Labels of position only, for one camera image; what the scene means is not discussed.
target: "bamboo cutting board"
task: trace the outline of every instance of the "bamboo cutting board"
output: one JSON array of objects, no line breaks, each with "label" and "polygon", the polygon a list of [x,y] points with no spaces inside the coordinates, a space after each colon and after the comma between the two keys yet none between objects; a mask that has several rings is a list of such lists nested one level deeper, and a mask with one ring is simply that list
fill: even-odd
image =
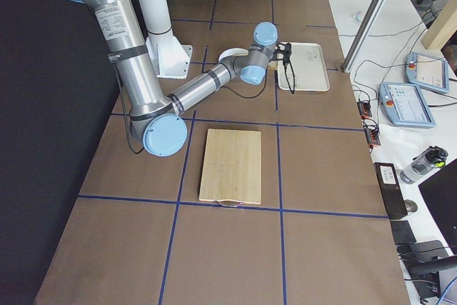
[{"label": "bamboo cutting board", "polygon": [[208,130],[199,199],[261,203],[260,131]]}]

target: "robotic arm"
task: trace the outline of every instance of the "robotic arm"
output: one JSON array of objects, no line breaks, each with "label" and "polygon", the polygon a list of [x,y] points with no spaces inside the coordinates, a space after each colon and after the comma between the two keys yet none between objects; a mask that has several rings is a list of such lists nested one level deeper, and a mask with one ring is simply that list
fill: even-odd
[{"label": "robotic arm", "polygon": [[179,115],[193,105],[238,76],[249,84],[260,84],[278,39],[272,23],[260,23],[247,55],[227,56],[210,71],[164,96],[131,0],[71,1],[84,2],[94,10],[111,52],[109,60],[116,65],[131,101],[131,134],[157,156],[172,155],[184,145],[187,127]]}]

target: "cable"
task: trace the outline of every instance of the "cable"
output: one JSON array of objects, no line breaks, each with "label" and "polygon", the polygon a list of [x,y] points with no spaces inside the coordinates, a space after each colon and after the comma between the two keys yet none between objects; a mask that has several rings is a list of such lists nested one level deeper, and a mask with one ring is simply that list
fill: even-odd
[{"label": "cable", "polygon": [[451,106],[451,105],[457,105],[457,101],[455,103],[442,104],[442,105],[428,105],[428,107],[446,107],[446,106]]},{"label": "cable", "polygon": [[[291,65],[291,70],[292,70],[292,83],[293,83],[293,87],[291,87],[291,83],[288,81],[288,77],[287,77],[287,66],[288,65]],[[284,76],[286,77],[286,81],[287,81],[287,86],[288,86],[288,90],[292,93],[292,94],[295,94],[295,72],[293,71],[293,66],[292,66],[292,63],[283,63],[284,65]]]},{"label": "cable", "polygon": [[232,89],[232,88],[230,88],[228,86],[222,86],[221,88],[222,89],[228,89],[229,91],[235,93],[237,96],[240,96],[243,99],[254,99],[254,98],[257,98],[258,96],[260,96],[263,93],[263,91],[265,91],[265,88],[266,88],[266,77],[267,77],[267,74],[265,74],[265,79],[263,80],[262,89],[255,96],[244,96],[243,94],[238,93],[237,91],[235,91],[234,89]]},{"label": "cable", "polygon": [[424,30],[422,30],[422,32],[417,36],[416,40],[414,41],[413,45],[411,46],[411,49],[409,49],[409,53],[410,54],[412,51],[413,51],[413,48],[414,46],[416,45],[417,41],[420,39],[420,37],[422,36],[422,34],[427,30],[427,28],[425,28]]},{"label": "cable", "polygon": [[[372,124],[367,124],[365,121],[372,121],[373,123]],[[372,130],[372,132],[374,134],[374,137],[376,139],[379,138],[379,134],[380,134],[379,133],[379,125],[374,119],[371,119],[371,118],[363,119],[363,127],[364,128],[369,128],[370,130]]]},{"label": "cable", "polygon": [[432,284],[436,286],[436,283],[433,281],[425,280],[425,279],[404,279],[405,281],[412,281],[412,282],[426,282],[428,284]]},{"label": "cable", "polygon": [[392,68],[392,67],[397,67],[397,66],[405,66],[406,64],[396,64],[396,65],[392,65],[392,66],[382,66],[380,64],[378,64],[377,62],[373,61],[373,60],[363,60],[359,65],[358,67],[356,68],[356,72],[354,74],[354,79],[353,79],[353,82],[355,84],[358,84],[360,86],[363,86],[363,87],[366,87],[367,89],[370,89],[374,92],[374,94],[376,95],[376,99],[378,98],[378,92],[377,90],[375,90],[373,87],[371,86],[368,86],[368,85],[365,85],[365,84],[362,84],[361,82],[357,81],[357,73],[358,73],[358,70],[363,66],[363,64],[365,64],[365,62],[371,62],[372,64],[375,64],[377,65],[378,67],[381,67],[381,68]]},{"label": "cable", "polygon": [[119,76],[119,71],[117,70],[116,66],[114,66],[114,71],[116,72],[117,86],[119,87],[119,96],[121,98],[122,114],[123,114],[123,118],[124,118],[124,127],[125,127],[125,130],[126,130],[127,144],[129,145],[130,151],[132,153],[134,153],[135,155],[138,155],[144,150],[144,147],[141,148],[138,151],[135,151],[135,149],[131,145],[130,133],[129,133],[129,121],[127,119],[126,103],[125,103],[125,100],[124,100],[124,93],[122,91],[121,77]]},{"label": "cable", "polygon": [[435,251],[435,250],[439,250],[439,249],[456,248],[456,247],[457,247],[457,244],[454,244],[453,246],[440,246],[438,248],[433,248],[433,249],[429,249],[429,250],[410,251],[409,253],[402,253],[402,254],[398,254],[398,255],[405,256],[405,255],[409,255],[409,254],[428,253],[430,251]]},{"label": "cable", "polygon": [[[397,35],[402,34],[402,33],[404,33],[404,32],[411,31],[411,30],[415,29],[417,26],[420,26],[420,25],[423,23],[423,20],[424,20],[424,19],[425,19],[425,17],[424,17],[419,23],[417,23],[415,26],[413,26],[412,28],[407,29],[407,30],[399,31],[399,32],[397,32],[396,34],[368,35],[368,37],[390,37],[390,36],[397,36]],[[338,35],[338,37],[355,37],[355,36],[357,36],[357,35],[344,35],[344,34]]]},{"label": "cable", "polygon": [[[369,95],[367,92],[365,92],[363,89],[360,89],[360,87],[358,87],[358,89],[353,89],[352,92],[360,92],[360,93],[363,93],[363,94],[365,94],[365,95],[368,97],[368,101],[371,101],[370,95]],[[357,99],[358,101],[362,101],[362,100],[360,99],[360,93],[358,94],[358,99]]]},{"label": "cable", "polygon": [[448,293],[450,287],[451,287],[452,285],[454,285],[454,283],[455,283],[456,281],[457,281],[457,276],[456,276],[454,279],[452,279],[452,281],[449,283],[448,286],[446,286],[446,288],[444,289],[444,292],[441,293],[441,296],[439,297],[438,301],[436,302],[436,305],[441,304],[441,302],[442,302],[443,299],[444,299],[444,296],[446,295],[446,293]]}]

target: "table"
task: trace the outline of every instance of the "table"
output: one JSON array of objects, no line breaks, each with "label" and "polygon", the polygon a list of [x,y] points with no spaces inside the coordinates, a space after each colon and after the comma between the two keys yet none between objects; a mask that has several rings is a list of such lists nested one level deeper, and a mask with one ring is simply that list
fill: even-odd
[{"label": "table", "polygon": [[[371,0],[329,1],[338,29],[338,35],[340,35],[341,47],[343,53],[346,55],[353,37],[345,35],[353,35],[357,32],[360,25],[359,19],[363,16]],[[377,89],[384,78],[386,69],[363,61],[372,60],[382,66],[402,64],[413,43],[426,30],[410,0],[387,0],[373,25],[370,35],[395,34],[413,28],[416,24],[418,25],[417,31],[414,29],[396,36],[368,37],[352,68],[351,80],[353,81],[356,77],[356,80],[361,84]],[[411,40],[406,46],[406,49],[395,59],[397,53],[410,37]],[[422,46],[420,39],[414,45],[413,50],[432,56],[443,56],[440,51],[427,51]],[[451,69],[449,69],[449,73],[450,76],[453,76]],[[392,68],[384,81],[406,82],[403,67]],[[372,90],[363,86],[361,88],[367,91],[372,99],[375,98]],[[457,95],[457,85],[451,82],[450,88],[449,94]],[[444,97],[432,94],[429,91],[424,91],[423,93],[428,104],[444,104],[452,100],[446,100]],[[452,120],[456,115],[455,109],[452,109],[452,106],[431,109],[437,123],[436,127],[432,129],[400,129],[394,127],[382,110],[376,110],[376,101],[372,102],[372,107],[375,108],[373,111],[374,119],[379,123],[381,133],[381,146],[375,148],[371,154],[373,162],[393,163],[399,173],[400,170],[408,166],[413,157],[418,156],[429,145],[445,148],[449,153],[448,161],[453,161],[457,157],[457,143],[454,139],[457,134],[457,127]],[[404,199],[411,199],[418,205],[418,211],[407,217],[417,241],[422,242],[438,239],[444,246],[447,246],[443,235],[436,226],[422,199],[421,193],[418,190],[418,184],[408,185],[402,183],[401,191]],[[453,254],[450,249],[447,249],[447,252],[450,255]],[[414,286],[411,283],[407,283],[407,287],[411,303],[419,304],[418,294]]]},{"label": "table", "polygon": [[[272,71],[254,100],[222,89],[185,113],[187,144],[167,158],[129,153],[115,105],[36,303],[406,304],[328,0],[168,2],[194,45],[189,79],[267,20],[281,41],[322,45],[330,91],[292,95]],[[261,132],[261,205],[198,200],[208,129]]]}]

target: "small black device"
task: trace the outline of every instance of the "small black device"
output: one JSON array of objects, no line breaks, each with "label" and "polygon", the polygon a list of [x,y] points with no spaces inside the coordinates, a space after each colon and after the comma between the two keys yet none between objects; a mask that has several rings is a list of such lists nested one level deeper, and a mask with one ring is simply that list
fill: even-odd
[{"label": "small black device", "polygon": [[407,216],[408,211],[393,164],[375,162],[374,169],[389,219],[402,219]]},{"label": "small black device", "polygon": [[395,244],[416,243],[416,237],[408,221],[391,221],[393,242]]},{"label": "small black device", "polygon": [[357,101],[357,108],[358,112],[360,114],[360,118],[362,119],[367,119],[371,118],[371,105],[369,100],[360,100]]}]

